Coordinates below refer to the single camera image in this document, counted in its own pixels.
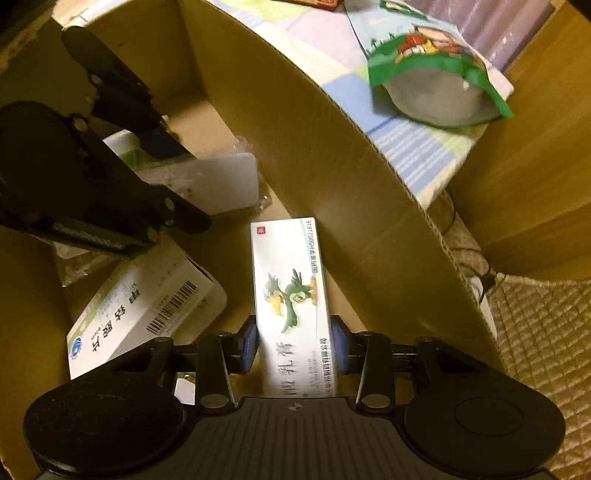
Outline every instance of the wooden surface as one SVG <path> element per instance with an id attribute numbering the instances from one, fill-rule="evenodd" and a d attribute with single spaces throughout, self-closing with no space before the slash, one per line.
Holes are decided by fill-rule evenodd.
<path id="1" fill-rule="evenodd" d="M 507 76 L 515 118 L 494 123 L 452 181 L 499 271 L 591 277 L 591 22 L 557 11 Z"/>

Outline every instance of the blue logo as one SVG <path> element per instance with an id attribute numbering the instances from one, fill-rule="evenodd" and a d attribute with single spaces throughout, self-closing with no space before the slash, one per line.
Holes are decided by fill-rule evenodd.
<path id="1" fill-rule="evenodd" d="M 74 343 L 72 344 L 72 349 L 70 350 L 70 357 L 72 360 L 74 360 L 78 354 L 80 353 L 80 350 L 82 350 L 82 337 L 76 337 L 76 340 L 74 340 Z"/>

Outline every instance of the green dragon illustration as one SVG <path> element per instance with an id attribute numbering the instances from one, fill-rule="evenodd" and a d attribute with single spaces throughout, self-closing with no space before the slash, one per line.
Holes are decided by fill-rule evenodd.
<path id="1" fill-rule="evenodd" d="M 269 279 L 265 284 L 265 300 L 273 307 L 275 314 L 283 317 L 281 304 L 285 304 L 287 311 L 287 320 L 281 333 L 285 333 L 289 327 L 297 327 L 297 314 L 294 310 L 293 302 L 302 303 L 310 299 L 312 305 L 316 305 L 316 278 L 312 276 L 310 285 L 304 285 L 301 280 L 301 272 L 293 269 L 291 283 L 281 290 L 279 279 L 269 273 Z"/>

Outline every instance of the bolt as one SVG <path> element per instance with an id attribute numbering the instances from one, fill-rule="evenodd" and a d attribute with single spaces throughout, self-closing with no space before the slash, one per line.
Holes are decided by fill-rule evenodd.
<path id="1" fill-rule="evenodd" d="M 201 397 L 199 403 L 205 408 L 217 409 L 223 408 L 228 404 L 229 400 L 225 395 L 219 393 L 212 393 Z"/>
<path id="2" fill-rule="evenodd" d="M 166 208 L 169 209 L 171 212 L 174 211 L 174 202 L 170 198 L 166 197 L 164 199 L 164 204 L 166 205 Z"/>
<path id="3" fill-rule="evenodd" d="M 154 242 L 155 244 L 158 243 L 159 235 L 153 226 L 149 226 L 147 228 L 146 234 L 148 235 L 148 238 L 150 239 L 151 242 Z"/>
<path id="4" fill-rule="evenodd" d="M 361 403 L 367 408 L 386 408 L 390 405 L 390 399 L 386 395 L 372 393 L 364 396 L 361 399 Z"/>
<path id="5" fill-rule="evenodd" d="M 100 85 L 103 83 L 103 80 L 94 73 L 90 75 L 90 81 L 93 83 L 93 85 Z"/>
<path id="6" fill-rule="evenodd" d="M 84 134 L 88 132 L 88 125 L 86 124 L 86 121 L 79 116 L 75 117 L 74 121 L 72 122 L 72 125 L 74 125 L 74 128 L 79 132 L 82 132 Z"/>

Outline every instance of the beige quilted mat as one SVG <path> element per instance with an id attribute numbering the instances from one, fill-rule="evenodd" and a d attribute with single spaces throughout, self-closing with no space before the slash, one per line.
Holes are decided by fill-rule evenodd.
<path id="1" fill-rule="evenodd" d="M 508 374 L 550 398 L 566 419 L 553 474 L 591 479 L 591 281 L 507 276 L 488 298 Z"/>

